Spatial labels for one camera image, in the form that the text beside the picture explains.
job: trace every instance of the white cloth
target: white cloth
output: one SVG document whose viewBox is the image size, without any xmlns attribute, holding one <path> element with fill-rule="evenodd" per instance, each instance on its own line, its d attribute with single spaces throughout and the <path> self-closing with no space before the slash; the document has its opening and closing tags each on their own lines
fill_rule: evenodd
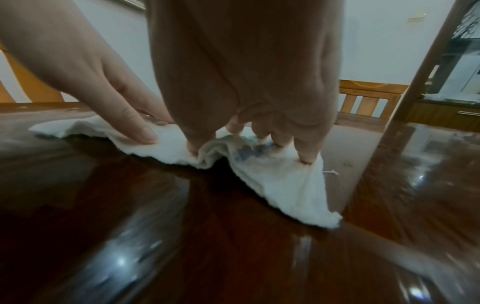
<svg viewBox="0 0 480 304">
<path fill-rule="evenodd" d="M 75 134 L 107 137 L 126 154 L 197 169 L 209 169 L 226 157 L 233 172 L 271 206 L 305 224 L 338 226 L 342 216 L 328 209 L 321 157 L 313 165 L 304 165 L 293 145 L 282 149 L 271 140 L 259 143 L 251 128 L 246 127 L 241 137 L 225 128 L 218 130 L 217 139 L 206 143 L 197 158 L 188 152 L 187 140 L 177 125 L 149 125 L 159 137 L 158 144 L 135 144 L 99 116 L 46 122 L 29 130 L 58 138 Z"/>
</svg>

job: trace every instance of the wooden table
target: wooden table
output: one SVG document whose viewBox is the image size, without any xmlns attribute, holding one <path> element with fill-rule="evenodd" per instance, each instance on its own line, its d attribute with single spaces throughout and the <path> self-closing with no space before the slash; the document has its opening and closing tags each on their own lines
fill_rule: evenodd
<svg viewBox="0 0 480 304">
<path fill-rule="evenodd" d="M 328 231 L 225 161 L 198 171 L 28 133 L 91 115 L 75 107 L 0 108 L 2 304 L 480 302 L 479 134 L 341 115 L 321 153 L 344 217 Z"/>
</svg>

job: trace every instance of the fingernail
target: fingernail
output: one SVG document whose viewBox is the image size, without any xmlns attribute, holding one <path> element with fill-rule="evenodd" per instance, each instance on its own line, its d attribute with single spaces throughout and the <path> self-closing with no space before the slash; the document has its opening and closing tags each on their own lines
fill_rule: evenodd
<svg viewBox="0 0 480 304">
<path fill-rule="evenodd" d="M 140 136 L 143 138 L 143 140 L 152 143 L 156 142 L 159 139 L 155 132 L 149 127 L 144 127 L 140 132 Z"/>
</svg>

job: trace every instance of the wooden cabinet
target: wooden cabinet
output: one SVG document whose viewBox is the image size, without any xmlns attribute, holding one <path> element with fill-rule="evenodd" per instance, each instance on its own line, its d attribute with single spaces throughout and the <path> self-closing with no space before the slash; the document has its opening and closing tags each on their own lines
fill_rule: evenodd
<svg viewBox="0 0 480 304">
<path fill-rule="evenodd" d="M 429 126 L 480 133 L 480 106 L 419 100 L 406 120 Z"/>
</svg>

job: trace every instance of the glossy table surface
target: glossy table surface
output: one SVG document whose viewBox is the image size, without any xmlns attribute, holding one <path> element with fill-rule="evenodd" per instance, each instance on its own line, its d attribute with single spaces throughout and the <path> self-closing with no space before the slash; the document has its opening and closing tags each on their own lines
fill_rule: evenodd
<svg viewBox="0 0 480 304">
<path fill-rule="evenodd" d="M 229 169 L 35 137 L 78 105 L 0 107 L 0 303 L 480 303 L 480 135 L 340 115 L 328 231 Z"/>
</svg>

